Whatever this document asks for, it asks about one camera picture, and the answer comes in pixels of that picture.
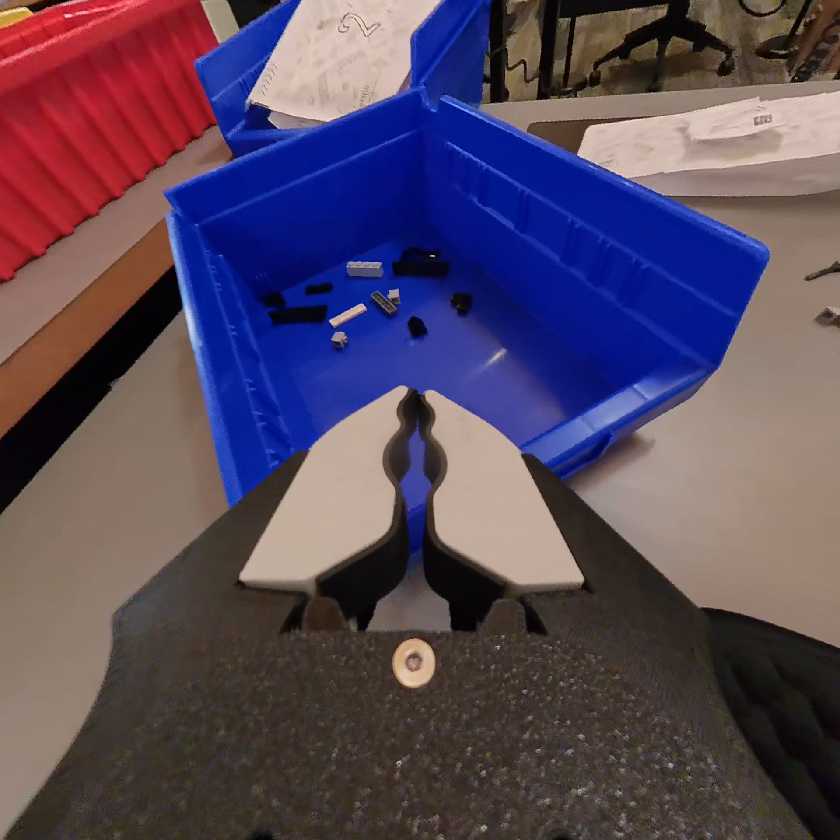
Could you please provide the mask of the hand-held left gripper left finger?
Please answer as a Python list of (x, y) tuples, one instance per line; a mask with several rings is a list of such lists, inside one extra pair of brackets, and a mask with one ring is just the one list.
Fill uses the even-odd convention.
[(366, 630), (410, 558), (402, 490), (418, 392), (399, 385), (306, 450), (239, 573), (260, 591), (333, 599)]

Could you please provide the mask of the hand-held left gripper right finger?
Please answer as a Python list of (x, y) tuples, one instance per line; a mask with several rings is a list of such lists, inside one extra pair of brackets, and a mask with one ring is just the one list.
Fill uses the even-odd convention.
[(423, 567), (456, 625), (501, 599), (576, 592), (585, 577), (519, 448), (442, 393), (423, 394)]

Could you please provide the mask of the wooden edged side table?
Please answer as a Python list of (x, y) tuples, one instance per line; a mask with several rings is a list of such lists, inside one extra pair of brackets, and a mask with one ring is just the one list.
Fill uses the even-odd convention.
[(229, 159), (214, 125), (2, 284), (1, 435), (173, 267), (165, 191)]

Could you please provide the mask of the black quilted pad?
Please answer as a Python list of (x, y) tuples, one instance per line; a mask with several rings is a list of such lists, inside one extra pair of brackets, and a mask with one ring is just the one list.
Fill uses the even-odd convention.
[(814, 838), (839, 838), (839, 651), (781, 626), (704, 608), (731, 714)]

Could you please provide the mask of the white printed paper bag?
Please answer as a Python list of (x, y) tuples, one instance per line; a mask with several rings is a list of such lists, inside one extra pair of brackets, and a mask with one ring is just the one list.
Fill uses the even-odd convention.
[(839, 188), (839, 93), (751, 98), (596, 124), (577, 154), (672, 197), (805, 196)]

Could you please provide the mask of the blue storage bin stack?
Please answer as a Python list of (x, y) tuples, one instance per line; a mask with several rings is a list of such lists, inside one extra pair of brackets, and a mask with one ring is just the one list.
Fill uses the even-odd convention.
[[(299, 6), (278, 3), (195, 61), (196, 73), (235, 158), (296, 139), (303, 129), (279, 129), (267, 111), (246, 101)], [(411, 40), (411, 89), (436, 110), (441, 98), (471, 106), (482, 99), (489, 45), (490, 1), (444, 1)]]

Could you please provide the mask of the printed paper sheet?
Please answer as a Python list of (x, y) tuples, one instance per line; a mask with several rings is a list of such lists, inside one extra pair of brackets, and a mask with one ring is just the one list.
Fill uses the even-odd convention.
[(309, 130), (417, 87), (424, 26), (443, 2), (305, 1), (245, 100), (276, 130)]

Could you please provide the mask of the red storage bin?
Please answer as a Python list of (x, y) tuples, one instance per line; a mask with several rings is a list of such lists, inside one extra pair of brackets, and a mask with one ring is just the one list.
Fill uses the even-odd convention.
[(66, 2), (2, 29), (1, 279), (216, 120), (198, 1)]

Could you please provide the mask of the black swivel chair base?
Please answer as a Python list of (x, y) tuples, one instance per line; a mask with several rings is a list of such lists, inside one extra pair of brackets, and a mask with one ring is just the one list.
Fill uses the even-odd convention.
[(648, 43), (657, 45), (654, 74), (649, 82), (647, 92), (660, 92), (664, 73), (664, 63), (667, 48), (674, 39), (690, 44), (692, 51), (700, 53), (712, 49), (721, 53), (721, 62), (717, 68), (719, 77), (726, 77), (734, 71), (736, 60), (733, 48), (729, 44), (712, 34), (700, 21), (689, 16), (690, 1), (667, 2), (665, 15), (655, 21), (637, 28), (625, 36), (615, 48), (593, 62), (588, 85), (598, 87), (602, 82), (601, 67), (612, 60), (628, 60), (631, 53)]

